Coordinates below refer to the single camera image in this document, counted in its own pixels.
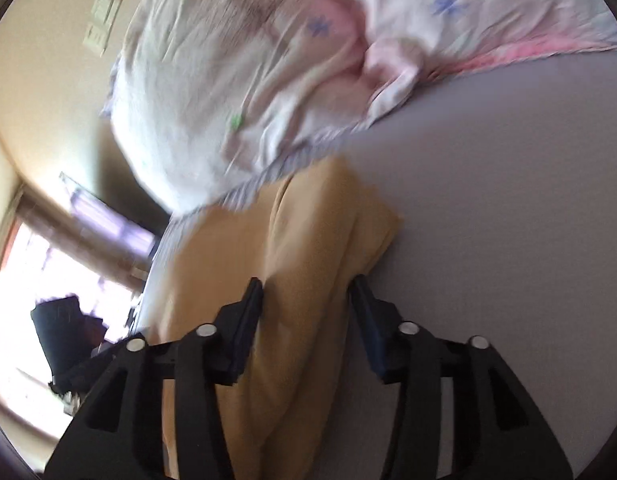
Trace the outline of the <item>white floral pillow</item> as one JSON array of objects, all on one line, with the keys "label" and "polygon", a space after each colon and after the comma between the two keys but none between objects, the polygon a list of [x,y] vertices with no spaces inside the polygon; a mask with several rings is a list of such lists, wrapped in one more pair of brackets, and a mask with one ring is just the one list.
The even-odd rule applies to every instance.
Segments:
[{"label": "white floral pillow", "polygon": [[300,145],[369,127],[422,69],[416,44],[368,41],[351,0],[141,0],[111,126],[139,184],[183,214]]}]

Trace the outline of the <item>tan long sleeve shirt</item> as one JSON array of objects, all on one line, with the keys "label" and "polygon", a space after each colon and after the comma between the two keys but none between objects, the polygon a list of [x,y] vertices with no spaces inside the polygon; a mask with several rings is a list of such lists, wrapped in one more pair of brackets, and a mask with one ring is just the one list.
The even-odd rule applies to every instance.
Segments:
[{"label": "tan long sleeve shirt", "polygon": [[239,300],[251,278],[263,312],[246,370],[217,391],[239,479],[303,479],[337,391],[346,289],[369,272],[401,225],[339,157],[260,189],[241,211],[213,207],[148,298],[153,344],[177,340]]}]

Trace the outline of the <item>brown window curtain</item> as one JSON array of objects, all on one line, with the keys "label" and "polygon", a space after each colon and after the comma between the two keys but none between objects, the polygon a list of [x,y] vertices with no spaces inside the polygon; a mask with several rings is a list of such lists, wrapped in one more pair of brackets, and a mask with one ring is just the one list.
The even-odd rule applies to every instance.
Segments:
[{"label": "brown window curtain", "polygon": [[23,190],[14,210],[16,217],[88,269],[135,292],[145,289],[149,263],[116,245],[81,221]]}]

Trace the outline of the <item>lavender bed sheet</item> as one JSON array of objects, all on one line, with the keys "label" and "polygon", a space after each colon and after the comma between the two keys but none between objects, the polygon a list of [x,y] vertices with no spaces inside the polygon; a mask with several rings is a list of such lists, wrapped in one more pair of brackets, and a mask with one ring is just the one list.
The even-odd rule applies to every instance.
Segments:
[{"label": "lavender bed sheet", "polygon": [[485,337],[580,479],[617,479],[617,51],[421,87],[345,156],[404,220],[369,282],[439,338]]}]

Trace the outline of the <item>pink floral pillow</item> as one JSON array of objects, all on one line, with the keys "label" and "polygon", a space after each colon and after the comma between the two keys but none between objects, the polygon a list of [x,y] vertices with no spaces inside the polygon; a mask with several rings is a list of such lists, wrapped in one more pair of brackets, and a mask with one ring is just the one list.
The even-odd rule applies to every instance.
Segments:
[{"label": "pink floral pillow", "polygon": [[617,50],[617,19],[603,0],[357,1],[370,57],[428,73]]}]

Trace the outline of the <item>white wall switch panel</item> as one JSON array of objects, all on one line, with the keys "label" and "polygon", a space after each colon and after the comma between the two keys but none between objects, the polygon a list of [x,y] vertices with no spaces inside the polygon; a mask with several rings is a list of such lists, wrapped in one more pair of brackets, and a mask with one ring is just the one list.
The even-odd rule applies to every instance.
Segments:
[{"label": "white wall switch panel", "polygon": [[107,49],[113,24],[123,0],[94,0],[90,10],[83,46],[102,57]]}]

